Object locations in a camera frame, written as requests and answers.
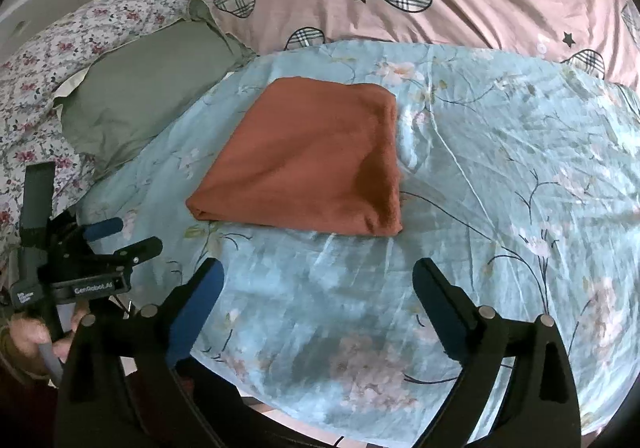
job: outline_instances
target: blue floral bedsheet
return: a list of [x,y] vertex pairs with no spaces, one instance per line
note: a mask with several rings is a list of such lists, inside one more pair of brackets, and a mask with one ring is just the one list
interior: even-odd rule
[[[184,201],[282,76],[373,82],[396,95],[397,237],[192,218]],[[164,241],[162,255],[134,271],[139,305],[160,303],[203,258],[218,257],[225,288],[193,355],[293,417],[388,447],[419,436],[460,371],[412,290],[412,267],[429,256],[503,317],[556,319],[587,432],[606,423],[640,371],[639,114],[624,87],[498,50],[354,40],[281,52],[204,95],[94,187],[79,214],[124,219],[99,251]],[[501,369],[476,436],[509,373]]]

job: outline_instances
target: silver bolt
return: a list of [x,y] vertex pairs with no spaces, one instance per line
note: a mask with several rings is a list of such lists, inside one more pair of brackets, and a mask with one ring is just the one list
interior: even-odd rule
[[556,323],[554,322],[554,319],[548,314],[543,314],[540,317],[540,321],[542,322],[543,325],[546,325],[547,327],[553,327]]
[[143,318],[153,318],[156,314],[158,314],[158,306],[153,305],[152,303],[145,305],[140,309],[140,314],[142,314]]
[[84,318],[82,318],[82,325],[85,327],[91,327],[95,323],[95,315],[87,314]]
[[485,320],[492,320],[495,318],[495,310],[493,307],[489,307],[488,305],[483,305],[478,309],[480,316]]

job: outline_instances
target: floral fabric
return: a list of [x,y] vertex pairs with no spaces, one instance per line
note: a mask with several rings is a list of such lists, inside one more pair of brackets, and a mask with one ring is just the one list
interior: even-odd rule
[[53,210],[92,184],[93,163],[62,136],[53,93],[101,54],[181,19],[188,0],[93,0],[56,21],[0,64],[0,265],[18,242],[27,164],[56,162]]
[[[184,204],[260,92],[280,77],[372,82],[396,96],[403,230],[344,237],[198,222]],[[431,257],[476,304],[549,313],[584,433],[640,372],[640,106],[631,90],[498,50],[348,40],[258,58],[220,82],[81,201],[123,217],[113,251],[157,235],[132,298],[159,303],[206,256],[225,287],[192,354],[263,402],[339,435],[411,445],[460,365],[412,287]],[[474,437],[492,425],[505,360]]]

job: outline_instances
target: green pillowcase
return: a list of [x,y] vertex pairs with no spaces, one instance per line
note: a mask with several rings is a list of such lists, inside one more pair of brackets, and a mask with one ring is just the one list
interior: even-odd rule
[[62,102],[65,138],[97,176],[135,157],[226,73],[254,54],[215,26],[201,0],[181,20],[102,56]]

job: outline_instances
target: folded orange cloth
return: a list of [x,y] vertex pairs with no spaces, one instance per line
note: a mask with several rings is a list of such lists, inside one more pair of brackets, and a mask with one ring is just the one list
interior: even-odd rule
[[187,207],[341,235],[401,229],[396,98],[376,84],[281,78],[264,89]]

